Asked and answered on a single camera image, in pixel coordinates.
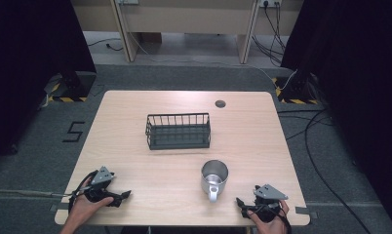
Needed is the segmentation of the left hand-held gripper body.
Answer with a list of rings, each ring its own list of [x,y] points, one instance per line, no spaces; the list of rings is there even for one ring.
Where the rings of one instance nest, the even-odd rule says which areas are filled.
[[[107,167],[102,166],[99,170],[93,172],[88,185],[84,189],[84,195],[91,202],[98,202],[106,197],[112,197],[114,199],[120,198],[119,194],[109,192],[107,190],[108,185],[113,179],[114,173],[111,173]]]

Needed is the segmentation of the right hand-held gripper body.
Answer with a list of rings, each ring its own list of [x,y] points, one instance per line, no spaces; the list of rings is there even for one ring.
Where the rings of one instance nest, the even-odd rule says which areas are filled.
[[[270,222],[281,211],[280,200],[288,200],[288,196],[270,184],[256,186],[253,206],[248,206],[247,211],[254,212],[263,222]]]

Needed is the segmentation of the person's right hand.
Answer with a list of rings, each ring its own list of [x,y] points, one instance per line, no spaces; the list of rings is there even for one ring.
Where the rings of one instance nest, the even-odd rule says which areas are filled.
[[[254,212],[248,211],[251,221],[256,226],[257,234],[292,234],[292,229],[287,225],[290,208],[284,200],[280,200],[279,203],[281,211],[270,222],[263,222]]]

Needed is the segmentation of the person's left hand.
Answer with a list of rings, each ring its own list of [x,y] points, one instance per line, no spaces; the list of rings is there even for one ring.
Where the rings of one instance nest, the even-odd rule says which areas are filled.
[[[113,202],[112,197],[106,197],[98,202],[89,201],[85,195],[80,195],[75,199],[72,210],[67,220],[79,220],[83,224],[89,220],[100,208]]]

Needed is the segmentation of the silver metal cup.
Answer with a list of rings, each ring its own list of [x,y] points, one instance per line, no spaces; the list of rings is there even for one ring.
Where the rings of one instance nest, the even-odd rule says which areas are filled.
[[[224,190],[228,176],[228,168],[222,161],[210,160],[203,165],[201,187],[211,203],[215,203],[218,195]]]

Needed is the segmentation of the black curtain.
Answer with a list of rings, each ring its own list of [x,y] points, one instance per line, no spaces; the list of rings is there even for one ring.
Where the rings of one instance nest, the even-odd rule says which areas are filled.
[[[392,220],[392,0],[303,0],[282,64],[317,76]]]
[[[0,155],[54,75],[95,70],[71,0],[0,0]]]

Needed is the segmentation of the beige background desk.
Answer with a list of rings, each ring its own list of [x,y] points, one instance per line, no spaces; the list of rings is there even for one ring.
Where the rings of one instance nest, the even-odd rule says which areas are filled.
[[[141,33],[233,35],[239,61],[248,61],[252,38],[289,36],[304,0],[260,8],[258,0],[70,0],[85,31],[117,31],[126,61],[133,62]]]

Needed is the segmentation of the white wall socket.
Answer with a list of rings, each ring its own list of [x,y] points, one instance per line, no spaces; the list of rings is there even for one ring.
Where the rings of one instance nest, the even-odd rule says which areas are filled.
[[[282,0],[258,0],[260,8],[278,8],[281,7]]]

